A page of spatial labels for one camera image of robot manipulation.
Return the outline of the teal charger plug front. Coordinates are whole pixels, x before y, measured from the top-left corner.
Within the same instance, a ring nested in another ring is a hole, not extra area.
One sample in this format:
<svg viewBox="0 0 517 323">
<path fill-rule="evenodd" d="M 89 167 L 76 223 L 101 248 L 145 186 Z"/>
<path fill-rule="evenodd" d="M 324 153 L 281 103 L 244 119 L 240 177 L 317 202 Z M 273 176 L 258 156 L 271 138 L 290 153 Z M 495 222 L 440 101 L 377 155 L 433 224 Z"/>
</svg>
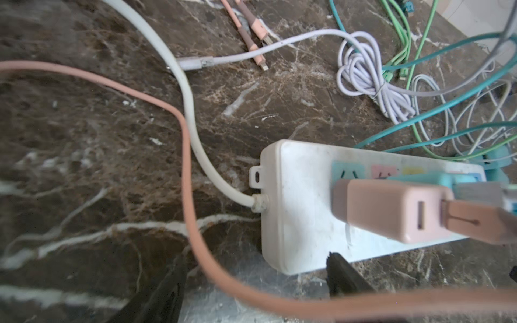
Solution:
<svg viewBox="0 0 517 323">
<path fill-rule="evenodd" d="M 386 179 L 450 188 L 456 200 L 485 204 L 502 203 L 504 199 L 511 195 L 510 187 L 507 184 L 482 181 L 479 177 L 472 174 L 432 172 L 428 174 L 389 176 Z"/>
</svg>

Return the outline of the long white colourful power strip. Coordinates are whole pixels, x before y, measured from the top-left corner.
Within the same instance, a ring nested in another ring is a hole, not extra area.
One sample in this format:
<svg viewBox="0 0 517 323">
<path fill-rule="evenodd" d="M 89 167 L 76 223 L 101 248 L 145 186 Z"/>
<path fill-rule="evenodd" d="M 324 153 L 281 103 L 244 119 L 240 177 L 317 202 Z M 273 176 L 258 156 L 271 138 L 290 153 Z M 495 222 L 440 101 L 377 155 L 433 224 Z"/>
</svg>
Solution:
<svg viewBox="0 0 517 323">
<path fill-rule="evenodd" d="M 250 169 L 250 186 L 268 199 L 261 214 L 262 254 L 270 266 L 286 275 L 323 269 L 329 253 L 350 262 L 415 249 L 336 219 L 331 193 L 346 178 L 465 174 L 483 182 L 482 166 L 429 157 L 281 140 L 261 152 Z"/>
</svg>

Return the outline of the pink charger plug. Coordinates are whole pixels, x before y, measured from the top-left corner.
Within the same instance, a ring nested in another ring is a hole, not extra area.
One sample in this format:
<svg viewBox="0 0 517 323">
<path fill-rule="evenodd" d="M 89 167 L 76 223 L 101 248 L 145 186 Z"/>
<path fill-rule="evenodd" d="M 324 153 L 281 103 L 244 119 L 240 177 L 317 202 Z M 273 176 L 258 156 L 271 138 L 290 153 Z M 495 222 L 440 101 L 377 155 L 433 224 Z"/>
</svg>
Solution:
<svg viewBox="0 0 517 323">
<path fill-rule="evenodd" d="M 404 244 L 445 239 L 442 202 L 450 188 L 377 179 L 341 179 L 332 191 L 332 213 L 350 226 Z"/>
</svg>

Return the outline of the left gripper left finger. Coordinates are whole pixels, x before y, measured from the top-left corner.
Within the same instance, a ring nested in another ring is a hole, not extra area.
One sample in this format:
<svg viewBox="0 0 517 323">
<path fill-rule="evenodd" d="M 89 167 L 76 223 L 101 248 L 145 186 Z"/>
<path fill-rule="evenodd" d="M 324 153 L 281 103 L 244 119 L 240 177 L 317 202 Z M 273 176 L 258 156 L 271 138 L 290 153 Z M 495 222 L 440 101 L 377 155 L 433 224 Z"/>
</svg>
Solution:
<svg viewBox="0 0 517 323">
<path fill-rule="evenodd" d="M 184 300 L 187 269 L 182 258 L 172 258 L 159 275 L 108 321 L 178 322 Z"/>
</svg>

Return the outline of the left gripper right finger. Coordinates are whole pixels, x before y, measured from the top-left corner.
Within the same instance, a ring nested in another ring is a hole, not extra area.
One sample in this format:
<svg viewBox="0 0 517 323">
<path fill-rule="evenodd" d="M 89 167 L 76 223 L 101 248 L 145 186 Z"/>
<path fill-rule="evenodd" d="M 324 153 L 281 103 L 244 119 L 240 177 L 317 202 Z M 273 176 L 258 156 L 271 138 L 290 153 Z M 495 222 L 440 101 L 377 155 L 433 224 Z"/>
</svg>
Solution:
<svg viewBox="0 0 517 323">
<path fill-rule="evenodd" d="M 331 297 L 376 291 L 339 253 L 331 252 L 326 265 L 327 286 Z"/>
</svg>

